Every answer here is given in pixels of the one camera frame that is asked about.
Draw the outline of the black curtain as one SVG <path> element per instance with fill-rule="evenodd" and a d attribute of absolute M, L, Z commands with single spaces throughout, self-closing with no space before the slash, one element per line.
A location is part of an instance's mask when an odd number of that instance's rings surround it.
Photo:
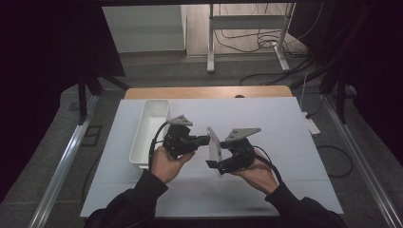
<path fill-rule="evenodd" d="M 403 0 L 310 0 L 296 3 L 289 33 L 329 62 L 363 6 L 371 8 L 342 60 L 355 107 L 403 164 Z"/>
<path fill-rule="evenodd" d="M 0 0 L 0 202 L 82 76 L 123 76 L 97 0 Z"/>

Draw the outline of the person's right hand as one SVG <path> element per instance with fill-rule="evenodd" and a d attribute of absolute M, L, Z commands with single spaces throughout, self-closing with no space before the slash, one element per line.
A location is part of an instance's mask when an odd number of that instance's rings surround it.
<path fill-rule="evenodd" d="M 264 193 L 266 196 L 271 195 L 278 188 L 278 183 L 271 168 L 259 159 L 254 159 L 252 164 L 246 169 L 231 172 L 231 175 L 241 177 L 253 188 Z"/>

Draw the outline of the black floor frame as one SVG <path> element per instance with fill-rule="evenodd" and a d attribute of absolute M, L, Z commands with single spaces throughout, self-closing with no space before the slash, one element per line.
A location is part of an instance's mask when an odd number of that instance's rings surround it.
<path fill-rule="evenodd" d="M 97 145 L 103 127 L 101 125 L 90 125 L 82 139 L 81 146 L 94 147 Z"/>

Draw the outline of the white power strip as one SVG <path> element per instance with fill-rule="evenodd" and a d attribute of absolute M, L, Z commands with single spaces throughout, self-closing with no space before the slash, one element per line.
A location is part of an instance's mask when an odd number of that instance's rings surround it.
<path fill-rule="evenodd" d="M 310 115 L 307 112 L 303 112 L 302 116 L 307 124 L 307 127 L 308 127 L 310 133 L 312 135 L 318 135 L 320 133 L 320 130 L 317 127 L 317 125 L 314 123 L 314 121 L 312 120 Z"/>

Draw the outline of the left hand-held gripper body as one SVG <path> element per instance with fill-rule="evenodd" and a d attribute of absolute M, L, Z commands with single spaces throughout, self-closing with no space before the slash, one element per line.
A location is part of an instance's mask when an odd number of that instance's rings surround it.
<path fill-rule="evenodd" d="M 179 156 L 198 149 L 197 137 L 189 135 L 192 122 L 181 115 L 168 123 L 169 127 L 163 138 L 163 147 L 172 158 L 177 159 Z"/>

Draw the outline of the person's left hand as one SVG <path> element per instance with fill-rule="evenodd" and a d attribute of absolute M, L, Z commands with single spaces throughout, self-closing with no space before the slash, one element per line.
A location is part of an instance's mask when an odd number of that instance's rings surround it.
<path fill-rule="evenodd" d="M 163 183 L 169 183 L 178 176 L 182 167 L 189 162 L 194 155 L 195 152 L 190 152 L 182 155 L 178 159 L 173 159 L 163 146 L 159 146 L 154 152 L 151 173 Z"/>

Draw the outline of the aluminium floor rail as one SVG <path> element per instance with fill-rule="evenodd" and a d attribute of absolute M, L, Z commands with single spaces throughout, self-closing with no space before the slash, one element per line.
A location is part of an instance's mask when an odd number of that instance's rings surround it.
<path fill-rule="evenodd" d="M 336 105 L 329 95 L 323 95 L 324 103 L 344 143 L 350 151 L 355 166 L 371 192 L 377 207 L 389 228 L 403 228 L 403 221 L 397 214 L 395 207 L 386 190 L 367 162 L 361 148 L 358 146 L 347 124 L 343 123 L 336 113 Z"/>
<path fill-rule="evenodd" d="M 33 214 L 28 228 L 45 227 L 51 210 L 66 180 L 68 171 L 86 134 L 89 123 L 92 120 L 93 113 L 99 99 L 99 96 L 90 96 L 86 106 L 88 114 L 84 118 L 84 121 L 75 127 L 74 132 L 67 144 L 67 147 L 53 173 L 51 180 L 49 181 L 48 187 L 42 199 L 40 200 L 35 213 Z"/>

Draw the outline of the black metal stand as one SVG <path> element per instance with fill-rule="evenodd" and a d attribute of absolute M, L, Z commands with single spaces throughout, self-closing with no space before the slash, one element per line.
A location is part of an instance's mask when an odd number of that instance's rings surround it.
<path fill-rule="evenodd" d="M 335 86 L 337 86 L 336 115 L 345 124 L 346 75 L 341 64 L 337 62 L 329 65 L 326 76 L 319 85 L 319 91 L 321 94 L 330 94 Z"/>
<path fill-rule="evenodd" d="M 89 116 L 89 111 L 86 104 L 86 90 L 89 89 L 90 93 L 94 96 L 101 95 L 102 91 L 104 90 L 99 81 L 100 78 L 107 80 L 108 82 L 116 85 L 117 87 L 123 89 L 124 91 L 130 89 L 130 86 L 128 84 L 96 68 L 93 68 L 86 73 L 80 73 L 78 75 L 79 111 L 80 111 L 79 125 L 82 125 Z"/>

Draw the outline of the white plastic storage bin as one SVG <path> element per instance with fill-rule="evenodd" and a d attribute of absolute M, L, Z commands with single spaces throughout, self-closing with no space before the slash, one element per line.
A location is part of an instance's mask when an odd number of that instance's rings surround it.
<path fill-rule="evenodd" d="M 166 122 L 169 114 L 169 101 L 146 100 L 132 144 L 129 160 L 136 167 L 148 168 L 150 145 L 158 129 Z"/>

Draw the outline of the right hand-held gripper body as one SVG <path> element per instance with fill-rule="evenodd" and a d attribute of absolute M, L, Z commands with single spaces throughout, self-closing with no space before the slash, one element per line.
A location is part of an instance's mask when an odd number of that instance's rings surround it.
<path fill-rule="evenodd" d="M 260 132 L 260 128 L 234 128 L 225 139 L 225 142 L 234 142 L 235 146 L 229 150 L 236 161 L 237 170 L 248 168 L 255 159 L 255 150 L 247 140 L 248 136 Z"/>

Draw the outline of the white metal desk frame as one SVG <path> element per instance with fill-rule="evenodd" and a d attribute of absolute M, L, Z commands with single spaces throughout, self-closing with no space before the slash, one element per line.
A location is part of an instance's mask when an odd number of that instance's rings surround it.
<path fill-rule="evenodd" d="M 295 4 L 291 3 L 283 15 L 214 15 L 214 5 L 209 5 L 207 72 L 213 73 L 214 60 L 214 31 L 216 29 L 279 29 L 280 34 L 274 46 L 281 69 L 284 72 L 290 67 L 284 57 L 282 44 L 289 28 Z"/>

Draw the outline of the iridescent blue phone case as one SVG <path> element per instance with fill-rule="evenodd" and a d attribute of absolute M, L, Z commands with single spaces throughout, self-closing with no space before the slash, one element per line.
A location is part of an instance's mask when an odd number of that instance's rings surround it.
<path fill-rule="evenodd" d="M 209 159 L 206 161 L 209 168 L 213 168 L 217 175 L 221 178 L 222 174 L 217 169 L 218 162 L 222 161 L 221 155 L 221 142 L 218 136 L 215 134 L 214 130 L 211 127 L 207 128 L 207 134 L 210 138 L 209 141 Z"/>

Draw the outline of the white wall panel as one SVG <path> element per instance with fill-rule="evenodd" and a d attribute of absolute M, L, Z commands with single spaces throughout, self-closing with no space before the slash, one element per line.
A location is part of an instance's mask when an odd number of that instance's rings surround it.
<path fill-rule="evenodd" d="M 185 50 L 179 5 L 103 7 L 103 12 L 119 52 Z"/>

